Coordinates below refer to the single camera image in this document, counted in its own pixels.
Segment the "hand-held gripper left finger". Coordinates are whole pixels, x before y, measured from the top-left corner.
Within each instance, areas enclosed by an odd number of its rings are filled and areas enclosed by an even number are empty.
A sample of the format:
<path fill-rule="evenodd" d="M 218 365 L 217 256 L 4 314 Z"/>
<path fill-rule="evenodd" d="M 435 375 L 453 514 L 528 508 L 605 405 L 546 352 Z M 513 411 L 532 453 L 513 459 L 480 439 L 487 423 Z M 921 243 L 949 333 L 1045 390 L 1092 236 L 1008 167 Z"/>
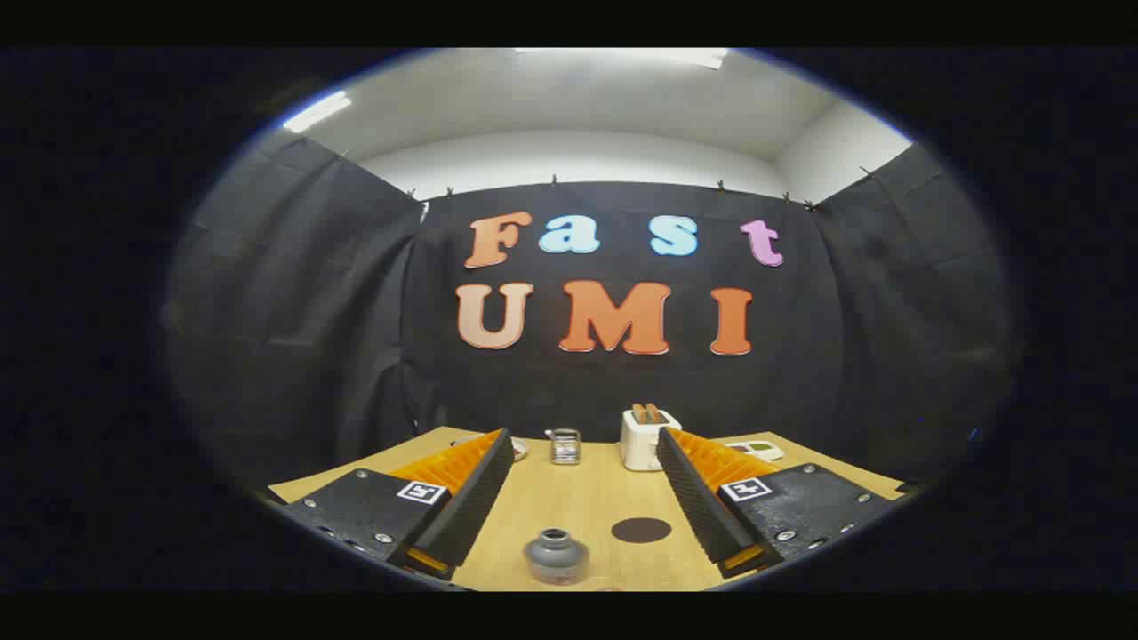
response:
<path fill-rule="evenodd" d="M 395 471 L 354 468 L 284 504 L 282 515 L 370 563 L 450 580 L 513 463 L 511 433 L 497 429 Z"/>

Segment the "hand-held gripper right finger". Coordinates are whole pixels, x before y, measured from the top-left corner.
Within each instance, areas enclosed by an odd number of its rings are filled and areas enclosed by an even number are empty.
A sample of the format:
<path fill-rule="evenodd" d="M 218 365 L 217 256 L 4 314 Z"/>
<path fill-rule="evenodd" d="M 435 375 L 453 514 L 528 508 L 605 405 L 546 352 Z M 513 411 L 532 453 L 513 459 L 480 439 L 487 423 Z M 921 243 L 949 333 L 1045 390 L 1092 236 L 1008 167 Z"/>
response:
<path fill-rule="evenodd" d="M 877 522 L 893 500 L 818 463 L 776 468 L 663 427 L 657 459 L 723 579 L 797 563 Z"/>

